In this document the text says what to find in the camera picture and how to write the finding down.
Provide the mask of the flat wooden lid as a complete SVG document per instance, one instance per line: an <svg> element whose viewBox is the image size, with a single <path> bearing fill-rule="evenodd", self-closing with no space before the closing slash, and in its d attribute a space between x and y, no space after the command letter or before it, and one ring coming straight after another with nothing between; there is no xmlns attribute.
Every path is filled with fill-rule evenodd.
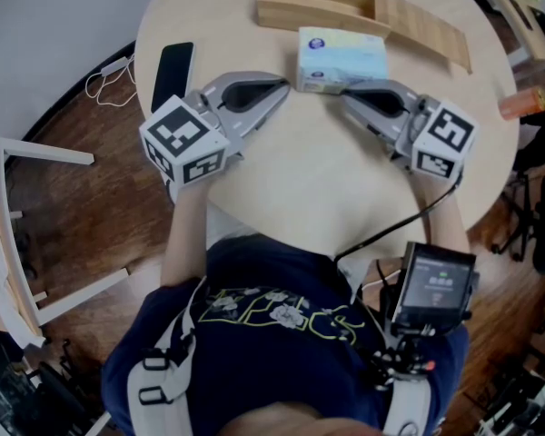
<svg viewBox="0 0 545 436"><path fill-rule="evenodd" d="M405 0L375 0L376 14L395 40L427 49L472 74L466 35L455 26Z"/></svg>

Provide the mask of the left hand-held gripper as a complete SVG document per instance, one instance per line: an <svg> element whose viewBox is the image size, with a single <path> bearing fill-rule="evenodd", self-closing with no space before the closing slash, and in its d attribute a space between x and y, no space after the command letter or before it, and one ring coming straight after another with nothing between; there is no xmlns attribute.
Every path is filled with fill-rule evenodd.
<svg viewBox="0 0 545 436"><path fill-rule="evenodd" d="M139 127L148 160L185 187L244 159L244 140L286 100L286 78L260 71L218 76L184 99L171 96Z"/></svg>

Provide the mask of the black screen device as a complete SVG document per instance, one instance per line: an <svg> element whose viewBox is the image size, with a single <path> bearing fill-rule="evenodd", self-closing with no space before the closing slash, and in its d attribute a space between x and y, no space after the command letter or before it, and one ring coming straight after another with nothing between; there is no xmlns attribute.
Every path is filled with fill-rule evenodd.
<svg viewBox="0 0 545 436"><path fill-rule="evenodd" d="M409 243L397 300L388 312L395 336L444 335L468 319L478 281L476 256L424 243Z"/></svg>

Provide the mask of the white chest harness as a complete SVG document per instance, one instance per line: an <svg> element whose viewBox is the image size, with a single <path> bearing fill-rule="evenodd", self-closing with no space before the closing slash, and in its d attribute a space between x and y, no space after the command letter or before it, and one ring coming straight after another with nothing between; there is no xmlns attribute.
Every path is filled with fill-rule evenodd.
<svg viewBox="0 0 545 436"><path fill-rule="evenodd" d="M201 279L182 312L130 371L127 394L136 436L193 436L186 396L196 349L191 309L205 285ZM428 377L397 381L391 391L383 435L425 436L431 405Z"/></svg>

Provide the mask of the black smartphone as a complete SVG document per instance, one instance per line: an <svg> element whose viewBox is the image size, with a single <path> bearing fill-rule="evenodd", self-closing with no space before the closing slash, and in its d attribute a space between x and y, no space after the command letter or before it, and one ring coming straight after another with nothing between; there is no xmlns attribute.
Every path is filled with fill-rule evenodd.
<svg viewBox="0 0 545 436"><path fill-rule="evenodd" d="M185 42L167 45L161 52L155 78L151 112L157 111L173 95L184 98L189 90L195 45Z"/></svg>

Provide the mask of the person's left forearm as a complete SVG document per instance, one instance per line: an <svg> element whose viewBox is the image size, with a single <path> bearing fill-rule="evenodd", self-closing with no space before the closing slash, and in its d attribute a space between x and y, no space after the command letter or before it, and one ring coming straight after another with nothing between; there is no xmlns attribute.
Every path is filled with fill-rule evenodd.
<svg viewBox="0 0 545 436"><path fill-rule="evenodd" d="M163 257L160 286L174 287L206 273L208 193L205 180L178 192Z"/></svg>

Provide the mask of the open wooden box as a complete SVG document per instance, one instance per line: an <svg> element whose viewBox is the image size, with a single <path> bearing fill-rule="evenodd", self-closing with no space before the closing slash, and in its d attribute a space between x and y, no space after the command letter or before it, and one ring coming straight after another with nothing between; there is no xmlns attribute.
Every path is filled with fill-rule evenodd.
<svg viewBox="0 0 545 436"><path fill-rule="evenodd" d="M297 31L342 29L385 38L391 32L387 0L257 0L258 24Z"/></svg>

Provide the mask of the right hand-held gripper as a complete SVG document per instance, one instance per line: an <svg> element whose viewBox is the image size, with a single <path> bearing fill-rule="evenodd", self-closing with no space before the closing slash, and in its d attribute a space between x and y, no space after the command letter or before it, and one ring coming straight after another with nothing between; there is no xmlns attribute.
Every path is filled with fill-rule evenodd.
<svg viewBox="0 0 545 436"><path fill-rule="evenodd" d="M414 172L454 182L479 124L457 105L420 96L405 84L371 79L342 92L345 111L391 147L391 160Z"/></svg>

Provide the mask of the person's right forearm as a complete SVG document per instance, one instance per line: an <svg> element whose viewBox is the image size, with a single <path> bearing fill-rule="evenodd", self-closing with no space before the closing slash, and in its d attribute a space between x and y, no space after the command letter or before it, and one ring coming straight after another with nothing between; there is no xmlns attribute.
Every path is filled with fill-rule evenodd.
<svg viewBox="0 0 545 436"><path fill-rule="evenodd" d="M425 174L412 177L420 205L428 206L446 194L452 187L450 181ZM426 216L425 228L429 243L461 253L470 253L471 247L461 218L455 195L447 196Z"/></svg>

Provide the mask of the black chest mount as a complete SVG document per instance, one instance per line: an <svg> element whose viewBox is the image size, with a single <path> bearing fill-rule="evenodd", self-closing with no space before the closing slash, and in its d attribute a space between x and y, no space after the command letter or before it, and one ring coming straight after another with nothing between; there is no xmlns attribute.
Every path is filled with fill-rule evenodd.
<svg viewBox="0 0 545 436"><path fill-rule="evenodd" d="M384 345L370 354L368 369L373 386L387 391L395 382L420 382L436 368L434 360L427 360L418 351L421 336L399 334L386 325L382 330Z"/></svg>

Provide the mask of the navy printed t-shirt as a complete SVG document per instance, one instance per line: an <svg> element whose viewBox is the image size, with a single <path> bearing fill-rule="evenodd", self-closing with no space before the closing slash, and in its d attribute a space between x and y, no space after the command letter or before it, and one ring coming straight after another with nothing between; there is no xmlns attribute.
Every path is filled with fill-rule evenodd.
<svg viewBox="0 0 545 436"><path fill-rule="evenodd" d="M104 407L124 434L136 436L131 369L205 279L191 309L193 436L382 436L392 391L362 360L382 337L330 260L260 234L206 249L205 276L149 293L103 367Z"/></svg>

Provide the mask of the pale blue tissues pack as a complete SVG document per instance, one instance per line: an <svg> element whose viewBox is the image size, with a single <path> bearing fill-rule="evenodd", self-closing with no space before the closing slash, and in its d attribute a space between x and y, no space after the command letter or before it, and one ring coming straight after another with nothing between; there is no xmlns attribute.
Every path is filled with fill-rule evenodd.
<svg viewBox="0 0 545 436"><path fill-rule="evenodd" d="M340 29L301 27L296 90L339 94L371 79L387 79L389 66L384 40Z"/></svg>

